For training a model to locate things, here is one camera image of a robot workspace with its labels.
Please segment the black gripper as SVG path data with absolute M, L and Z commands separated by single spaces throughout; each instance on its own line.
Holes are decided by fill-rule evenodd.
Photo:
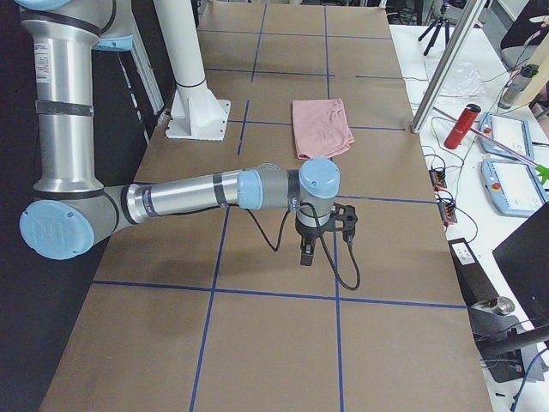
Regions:
M 328 215 L 321 216 L 318 221 L 311 216 L 297 214 L 295 228 L 301 237 L 300 264 L 311 267 L 314 260 L 316 239 L 333 228 L 333 219 Z

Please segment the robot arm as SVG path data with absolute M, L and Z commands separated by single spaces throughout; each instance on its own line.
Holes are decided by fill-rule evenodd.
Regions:
M 312 158 L 292 170 L 266 163 L 167 183 L 136 183 L 142 148 L 106 143 L 96 156 L 95 52 L 126 59 L 142 51 L 129 1 L 21 1 L 33 39 L 41 175 L 19 231 L 44 258 L 76 258 L 128 227 L 153 218 L 237 207 L 254 215 L 284 209 L 295 217 L 300 262 L 312 263 L 327 232 L 341 229 L 335 201 L 340 172 Z

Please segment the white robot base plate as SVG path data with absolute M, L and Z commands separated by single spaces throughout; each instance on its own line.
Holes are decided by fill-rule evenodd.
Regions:
M 191 2 L 155 1 L 154 7 L 177 88 L 166 136 L 221 141 L 231 102 L 208 88 Z

